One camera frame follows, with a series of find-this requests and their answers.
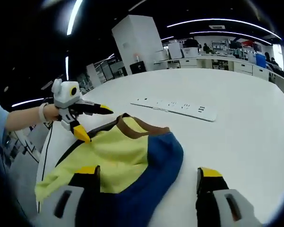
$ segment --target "white cabinet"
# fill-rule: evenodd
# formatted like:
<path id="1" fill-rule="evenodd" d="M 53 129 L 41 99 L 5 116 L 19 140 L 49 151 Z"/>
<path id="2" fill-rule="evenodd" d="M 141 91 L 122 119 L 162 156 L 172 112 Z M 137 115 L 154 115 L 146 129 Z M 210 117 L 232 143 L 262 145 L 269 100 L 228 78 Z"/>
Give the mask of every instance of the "white cabinet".
<path id="1" fill-rule="evenodd" d="M 234 62 L 234 72 L 240 72 L 252 76 L 252 65 Z"/>
<path id="2" fill-rule="evenodd" d="M 254 77 L 258 77 L 266 81 L 269 81 L 269 71 L 267 69 L 254 65 L 252 74 Z"/>
<path id="3" fill-rule="evenodd" d="M 180 60 L 181 68 L 198 68 L 198 61 L 196 59 Z"/>
<path id="4" fill-rule="evenodd" d="M 184 58 L 194 58 L 198 56 L 198 48 L 197 47 L 188 47 L 182 48 Z"/>
<path id="5" fill-rule="evenodd" d="M 168 50 L 170 53 L 171 59 L 182 58 L 181 48 L 183 45 L 179 42 L 173 42 L 168 44 Z"/>

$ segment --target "computer monitor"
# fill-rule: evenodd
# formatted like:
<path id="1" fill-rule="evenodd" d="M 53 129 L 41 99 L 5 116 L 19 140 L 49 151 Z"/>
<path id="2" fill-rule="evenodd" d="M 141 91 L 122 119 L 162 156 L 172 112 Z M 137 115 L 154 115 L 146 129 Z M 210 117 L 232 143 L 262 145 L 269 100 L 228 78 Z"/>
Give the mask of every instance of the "computer monitor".
<path id="1" fill-rule="evenodd" d="M 239 49 L 241 48 L 240 42 L 230 41 L 230 48 L 231 49 Z"/>
<path id="2" fill-rule="evenodd" d="M 258 45 L 258 44 L 253 44 L 253 49 L 254 49 L 256 52 L 261 52 L 261 46 Z"/>

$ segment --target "office desk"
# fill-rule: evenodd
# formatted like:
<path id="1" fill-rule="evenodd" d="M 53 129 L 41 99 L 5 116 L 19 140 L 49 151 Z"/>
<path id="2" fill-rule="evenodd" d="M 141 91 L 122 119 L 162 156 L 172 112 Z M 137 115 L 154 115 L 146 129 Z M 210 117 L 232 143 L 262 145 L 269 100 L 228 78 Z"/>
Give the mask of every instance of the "office desk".
<path id="1" fill-rule="evenodd" d="M 137 97 L 154 97 L 207 105 L 217 111 L 215 122 L 131 105 Z M 175 183 L 157 206 L 149 226 L 197 226 L 195 210 L 197 168 L 206 166 L 223 174 L 265 222 L 284 192 L 284 95 L 273 83 L 240 73 L 209 69 L 158 70 L 108 81 L 83 97 L 105 104 L 112 115 L 82 115 L 79 121 L 92 130 L 122 113 L 170 127 L 184 149 Z M 45 150 L 37 182 L 41 181 Z M 45 175 L 75 142 L 71 132 L 53 124 Z"/>
<path id="2" fill-rule="evenodd" d="M 253 64 L 249 61 L 237 59 L 233 56 L 226 57 L 216 54 L 203 54 L 193 58 L 179 58 L 179 59 L 158 61 L 155 62 L 154 64 L 166 64 L 167 68 L 169 62 L 179 62 L 181 68 L 212 69 L 213 68 L 212 60 L 228 61 L 229 71 L 235 71 L 246 75 L 255 76 L 264 79 L 266 81 L 270 81 L 272 83 L 275 83 L 284 93 L 283 77 L 274 73 L 273 71 L 259 67 L 256 64 Z"/>

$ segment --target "blue container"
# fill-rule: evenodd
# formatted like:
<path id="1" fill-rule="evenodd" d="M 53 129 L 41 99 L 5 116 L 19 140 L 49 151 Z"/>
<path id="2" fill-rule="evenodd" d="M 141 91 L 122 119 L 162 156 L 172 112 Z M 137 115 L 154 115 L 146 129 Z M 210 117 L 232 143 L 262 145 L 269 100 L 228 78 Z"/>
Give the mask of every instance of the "blue container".
<path id="1" fill-rule="evenodd" d="M 266 68 L 266 57 L 262 54 L 255 54 L 256 64 L 262 68 Z"/>

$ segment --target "human arm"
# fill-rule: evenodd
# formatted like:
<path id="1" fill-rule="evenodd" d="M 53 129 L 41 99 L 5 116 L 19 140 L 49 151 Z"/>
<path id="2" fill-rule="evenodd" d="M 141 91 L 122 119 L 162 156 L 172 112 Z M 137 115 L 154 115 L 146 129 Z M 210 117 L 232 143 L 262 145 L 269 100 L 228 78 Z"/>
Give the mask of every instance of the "human arm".
<path id="1" fill-rule="evenodd" d="M 43 113 L 48 121 L 55 121 L 59 116 L 59 110 L 54 104 L 46 105 Z M 17 131 L 39 123 L 41 123 L 39 107 L 33 107 L 10 112 L 6 119 L 5 129 L 7 131 Z"/>

